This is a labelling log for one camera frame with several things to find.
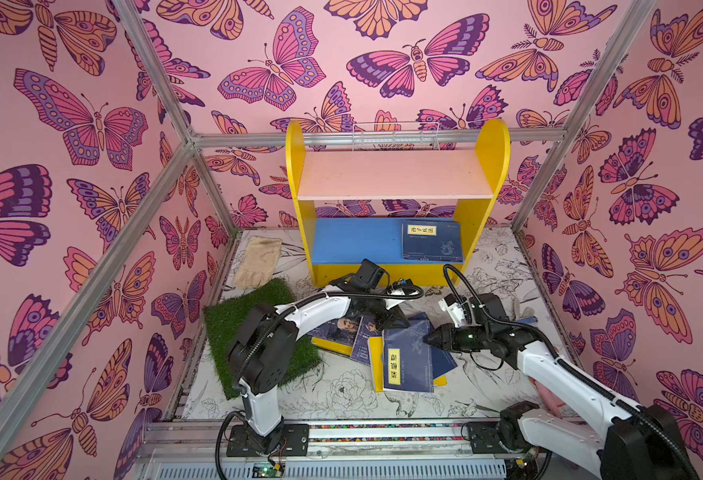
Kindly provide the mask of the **dark portrait cover book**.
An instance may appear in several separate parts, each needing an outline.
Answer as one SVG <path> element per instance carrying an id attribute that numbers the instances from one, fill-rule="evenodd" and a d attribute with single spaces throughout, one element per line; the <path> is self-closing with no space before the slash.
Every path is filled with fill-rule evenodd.
<path id="1" fill-rule="evenodd" d="M 311 343 L 323 350 L 345 357 L 353 353 L 353 344 L 361 327 L 361 316 L 346 316 L 323 323 L 311 330 Z"/>

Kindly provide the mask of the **purple cover book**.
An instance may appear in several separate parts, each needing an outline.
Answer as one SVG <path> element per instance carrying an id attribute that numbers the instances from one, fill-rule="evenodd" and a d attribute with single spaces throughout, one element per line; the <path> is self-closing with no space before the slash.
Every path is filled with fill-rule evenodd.
<path id="1" fill-rule="evenodd" d="M 369 354 L 369 339 L 381 338 L 381 332 L 377 328 L 377 320 L 373 316 L 363 316 L 359 321 L 357 337 L 353 342 L 353 351 L 350 359 L 363 365 L 371 365 L 371 354 Z"/>

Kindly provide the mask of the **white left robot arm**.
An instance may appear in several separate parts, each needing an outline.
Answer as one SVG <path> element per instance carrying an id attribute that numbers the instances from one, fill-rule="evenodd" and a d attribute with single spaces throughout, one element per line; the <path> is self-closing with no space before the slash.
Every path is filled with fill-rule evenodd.
<path id="1" fill-rule="evenodd" d="M 277 306 L 261 303 L 248 312 L 226 360 L 251 437 L 265 441 L 281 436 L 284 419 L 277 387 L 303 336 L 351 314 L 371 316 L 381 331 L 409 326 L 401 304 L 423 298 L 425 290 L 409 279 L 381 288 L 381 280 L 389 278 L 389 272 L 365 259 L 357 272 L 332 280 L 301 300 Z"/>

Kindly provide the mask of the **beige cloth glove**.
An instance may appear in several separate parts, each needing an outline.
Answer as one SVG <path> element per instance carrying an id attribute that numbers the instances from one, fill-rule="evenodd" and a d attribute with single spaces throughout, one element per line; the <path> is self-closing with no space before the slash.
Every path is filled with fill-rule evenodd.
<path id="1" fill-rule="evenodd" d="M 233 286 L 238 289 L 257 289 L 267 284 L 275 272 L 281 256 L 282 241 L 255 236 L 247 242 Z"/>

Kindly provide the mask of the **aluminium frame post right rear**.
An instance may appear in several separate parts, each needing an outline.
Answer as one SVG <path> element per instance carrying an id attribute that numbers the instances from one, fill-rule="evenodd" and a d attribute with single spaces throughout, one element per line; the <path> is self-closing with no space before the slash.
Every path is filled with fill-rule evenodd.
<path id="1" fill-rule="evenodd" d="M 571 146 L 573 146 L 577 134 L 581 131 L 581 127 L 589 120 L 591 110 L 597 105 L 597 100 L 601 97 L 601 93 L 603 93 L 607 84 L 609 84 L 613 73 L 617 71 L 621 60 L 629 53 L 633 40 L 635 40 L 641 28 L 645 25 L 645 20 L 651 15 L 653 8 L 655 8 L 655 1 L 653 0 L 635 0 L 627 6 L 625 15 L 617 24 L 615 32 L 613 32 L 609 42 L 605 45 L 601 59 L 597 61 L 597 66 L 595 66 L 591 77 L 587 80 L 583 93 L 581 93 L 579 100 L 575 102 L 575 106 L 569 112 L 567 122 L 563 126 L 565 130 L 563 137 L 553 143 L 553 147 L 549 150 L 541 170 L 539 170 L 537 177 L 533 180 L 531 189 L 529 189 L 525 200 L 517 209 L 515 219 L 511 223 L 511 230 L 513 230 L 514 234 L 519 234 L 523 230 L 525 221 L 533 213 L 535 204 L 543 197 L 545 188 L 553 180 L 553 175 L 561 166 L 561 162 L 563 162 L 567 153 L 571 151 Z"/>

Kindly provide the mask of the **yellow wooden bookshelf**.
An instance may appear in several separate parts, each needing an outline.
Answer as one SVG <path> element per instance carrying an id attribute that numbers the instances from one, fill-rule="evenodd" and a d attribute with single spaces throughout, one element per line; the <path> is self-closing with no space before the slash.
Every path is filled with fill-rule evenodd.
<path id="1" fill-rule="evenodd" d="M 443 286 L 443 265 L 467 271 L 511 163 L 501 120 L 479 130 L 471 150 L 310 152 L 297 122 L 285 134 L 285 162 L 312 283 L 353 273 L 363 259 L 391 278 Z M 461 226 L 463 263 L 403 259 L 405 220 Z"/>

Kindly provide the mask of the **yellow cartoon cover book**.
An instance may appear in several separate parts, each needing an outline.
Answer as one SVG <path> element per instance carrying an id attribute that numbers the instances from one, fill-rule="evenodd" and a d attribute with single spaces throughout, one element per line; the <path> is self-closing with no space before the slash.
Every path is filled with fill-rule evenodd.
<path id="1" fill-rule="evenodd" d="M 385 391 L 383 386 L 383 338 L 369 339 L 369 354 L 371 354 L 371 372 L 373 372 L 373 389 L 375 392 Z"/>

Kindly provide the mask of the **navy book yellow label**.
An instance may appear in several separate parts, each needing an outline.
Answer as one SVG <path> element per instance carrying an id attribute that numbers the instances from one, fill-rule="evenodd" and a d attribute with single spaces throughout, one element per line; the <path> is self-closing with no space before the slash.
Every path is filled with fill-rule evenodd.
<path id="1" fill-rule="evenodd" d="M 405 220 L 401 225 L 403 259 L 463 263 L 461 226 L 453 221 Z"/>

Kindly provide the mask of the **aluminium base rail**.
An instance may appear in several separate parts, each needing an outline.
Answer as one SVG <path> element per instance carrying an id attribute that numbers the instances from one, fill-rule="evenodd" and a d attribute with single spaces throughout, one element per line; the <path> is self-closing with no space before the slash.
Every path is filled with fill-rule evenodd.
<path id="1" fill-rule="evenodd" d="M 285 465 L 270 479 L 533 479 L 547 454 L 473 454 L 461 426 L 497 418 L 299 421 L 308 424 L 307 456 L 225 455 L 231 430 L 218 421 L 155 423 L 147 428 L 131 479 L 252 479 L 257 463 Z"/>

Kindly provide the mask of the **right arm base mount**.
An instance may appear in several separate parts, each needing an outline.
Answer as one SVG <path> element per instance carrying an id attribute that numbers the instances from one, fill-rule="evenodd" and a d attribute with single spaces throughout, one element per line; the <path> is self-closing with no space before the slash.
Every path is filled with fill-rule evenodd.
<path id="1" fill-rule="evenodd" d="M 529 443 L 521 430 L 523 414 L 539 410 L 530 401 L 515 403 L 499 413 L 497 420 L 469 421 L 461 426 L 461 435 L 471 444 L 473 454 L 523 454 L 537 445 Z"/>

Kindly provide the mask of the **small green circuit board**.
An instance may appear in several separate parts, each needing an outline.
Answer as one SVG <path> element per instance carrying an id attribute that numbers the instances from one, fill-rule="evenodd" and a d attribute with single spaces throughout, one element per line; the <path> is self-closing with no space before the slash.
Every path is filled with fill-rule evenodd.
<path id="1" fill-rule="evenodd" d="M 283 478 L 285 465 L 281 463 L 257 463 L 251 470 L 252 479 Z"/>

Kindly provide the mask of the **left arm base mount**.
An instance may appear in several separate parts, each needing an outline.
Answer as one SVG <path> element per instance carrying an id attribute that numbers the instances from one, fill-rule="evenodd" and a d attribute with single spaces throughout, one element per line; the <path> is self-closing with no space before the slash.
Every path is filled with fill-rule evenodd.
<path id="1" fill-rule="evenodd" d="M 280 424 L 267 436 L 260 436 L 248 425 L 231 430 L 227 457 L 266 457 L 270 454 L 286 457 L 307 456 L 310 427 L 308 424 Z"/>

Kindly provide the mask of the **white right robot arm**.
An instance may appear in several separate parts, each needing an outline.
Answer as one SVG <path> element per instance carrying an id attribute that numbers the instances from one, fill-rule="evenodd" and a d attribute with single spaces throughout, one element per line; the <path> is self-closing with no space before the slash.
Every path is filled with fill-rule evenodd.
<path id="1" fill-rule="evenodd" d="M 493 294 L 439 302 L 449 314 L 425 341 L 451 353 L 487 351 L 549 390 L 580 418 L 574 424 L 523 401 L 499 414 L 497 437 L 507 451 L 538 447 L 599 479 L 695 479 L 677 420 L 607 388 L 573 365 L 537 328 L 503 318 Z"/>

